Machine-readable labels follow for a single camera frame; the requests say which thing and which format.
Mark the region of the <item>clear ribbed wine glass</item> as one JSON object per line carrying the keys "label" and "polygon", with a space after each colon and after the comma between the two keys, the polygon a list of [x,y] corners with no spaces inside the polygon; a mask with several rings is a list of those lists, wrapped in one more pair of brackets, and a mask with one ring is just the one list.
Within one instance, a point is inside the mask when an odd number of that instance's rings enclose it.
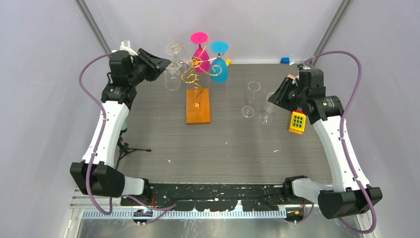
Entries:
{"label": "clear ribbed wine glass", "polygon": [[273,121],[273,114],[278,110],[278,106],[269,102],[269,98],[275,92],[270,92],[267,94],[266,102],[264,103],[264,112],[259,115],[259,120],[262,124],[270,124]]}

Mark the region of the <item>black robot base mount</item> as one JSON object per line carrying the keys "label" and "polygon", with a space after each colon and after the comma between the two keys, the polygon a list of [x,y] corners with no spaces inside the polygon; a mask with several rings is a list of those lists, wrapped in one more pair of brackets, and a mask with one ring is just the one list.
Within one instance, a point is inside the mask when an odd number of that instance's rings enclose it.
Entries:
{"label": "black robot base mount", "polygon": [[122,206],[146,206],[136,217],[154,219],[274,218],[299,224],[314,211],[304,198],[292,198],[279,184],[151,183],[141,195],[127,195]]}

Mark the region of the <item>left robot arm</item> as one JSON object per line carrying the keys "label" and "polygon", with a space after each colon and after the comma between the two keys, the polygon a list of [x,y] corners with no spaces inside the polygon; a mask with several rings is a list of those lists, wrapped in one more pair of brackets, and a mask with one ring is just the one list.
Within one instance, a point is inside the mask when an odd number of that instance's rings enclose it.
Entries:
{"label": "left robot arm", "polygon": [[81,162],[70,166],[70,174],[84,195],[120,197],[132,195],[140,205],[152,198],[149,181],[131,178],[114,168],[117,145],[124,123],[137,95],[136,86],[143,81],[155,81],[171,61],[156,57],[143,49],[136,53],[119,50],[109,56],[108,83],[100,100],[100,117],[92,141]]}

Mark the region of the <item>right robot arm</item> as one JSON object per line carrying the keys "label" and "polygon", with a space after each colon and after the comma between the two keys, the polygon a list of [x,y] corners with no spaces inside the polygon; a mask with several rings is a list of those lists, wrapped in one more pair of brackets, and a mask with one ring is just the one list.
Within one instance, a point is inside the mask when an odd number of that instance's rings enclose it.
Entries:
{"label": "right robot arm", "polygon": [[332,174],[332,184],[321,184],[307,176],[285,179],[283,198],[296,203],[301,198],[317,204],[327,219],[366,213],[382,198],[379,187],[372,187],[364,175],[347,138],[347,127],[340,126],[344,109],[340,99],[327,96],[320,69],[303,69],[298,82],[284,78],[268,101],[290,112],[302,110],[319,136]]}

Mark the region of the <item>clear flute glass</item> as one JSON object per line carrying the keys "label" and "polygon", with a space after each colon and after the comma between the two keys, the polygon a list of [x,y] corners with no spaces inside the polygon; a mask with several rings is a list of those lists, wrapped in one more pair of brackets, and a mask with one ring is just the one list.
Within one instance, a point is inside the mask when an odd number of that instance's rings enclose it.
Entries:
{"label": "clear flute glass", "polygon": [[253,108],[254,101],[257,97],[258,92],[261,89],[261,85],[257,81],[250,81],[247,84],[246,90],[246,105],[241,109],[241,114],[245,118],[251,118],[255,114],[255,110]]}

